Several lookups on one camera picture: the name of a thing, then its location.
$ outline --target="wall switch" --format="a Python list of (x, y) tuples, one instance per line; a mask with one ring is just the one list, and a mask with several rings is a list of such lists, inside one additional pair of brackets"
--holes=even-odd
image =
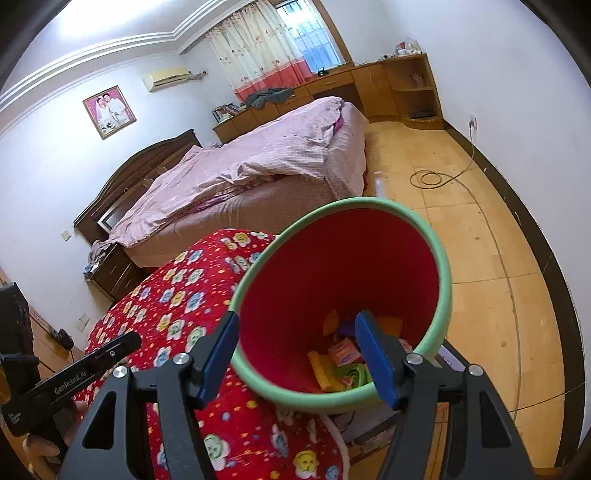
[(76, 323), (76, 330), (78, 330), (79, 332), (84, 332), (84, 329), (86, 328), (86, 325), (88, 325), (89, 321), (90, 318), (85, 313), (82, 317), (78, 319), (78, 322)]

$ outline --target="screw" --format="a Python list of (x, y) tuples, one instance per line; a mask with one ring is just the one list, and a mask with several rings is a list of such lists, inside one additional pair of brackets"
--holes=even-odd
[(173, 362), (177, 365), (184, 365), (189, 361), (189, 358), (191, 357), (188, 353), (177, 353), (173, 358)]
[(474, 375), (475, 377), (481, 377), (484, 375), (484, 370), (480, 365), (470, 365), (468, 371), (470, 372), (470, 375)]
[(124, 367), (123, 365), (120, 365), (113, 370), (113, 376), (115, 378), (123, 378), (125, 375), (127, 375), (127, 367)]
[(423, 363), (423, 357), (418, 353), (409, 353), (407, 355), (407, 362), (411, 365), (420, 365)]

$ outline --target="wooden headboard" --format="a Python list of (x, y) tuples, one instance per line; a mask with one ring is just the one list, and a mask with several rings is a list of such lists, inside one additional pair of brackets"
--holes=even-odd
[(111, 229), (152, 182), (178, 164), (193, 145), (201, 146), (191, 129), (137, 152), (113, 173), (95, 201), (74, 221), (74, 228), (91, 244), (107, 240)]

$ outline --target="framed wedding photo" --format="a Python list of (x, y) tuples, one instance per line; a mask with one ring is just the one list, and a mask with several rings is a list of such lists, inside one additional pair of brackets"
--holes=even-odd
[(118, 86), (88, 97), (83, 103), (103, 140), (136, 120)]

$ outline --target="tile floor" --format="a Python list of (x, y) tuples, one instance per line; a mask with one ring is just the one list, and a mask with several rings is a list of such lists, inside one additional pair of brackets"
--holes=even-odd
[[(460, 184), (430, 191), (410, 185), (417, 170), (456, 174), (468, 165), (469, 155), (444, 131), (372, 124), (366, 149), (366, 194), (375, 194), (374, 172), (381, 172), (386, 196), (427, 220), (447, 251), (454, 282), (447, 339), (486, 369), (509, 411), (519, 409), (512, 416), (534, 467), (554, 466), (564, 413), (562, 350), (548, 290), (519, 226), (476, 165), (460, 179), (484, 210), (502, 261), (480, 207)], [(438, 478), (445, 433), (439, 424), (426, 478)], [(355, 465), (351, 478), (375, 478), (384, 455)]]

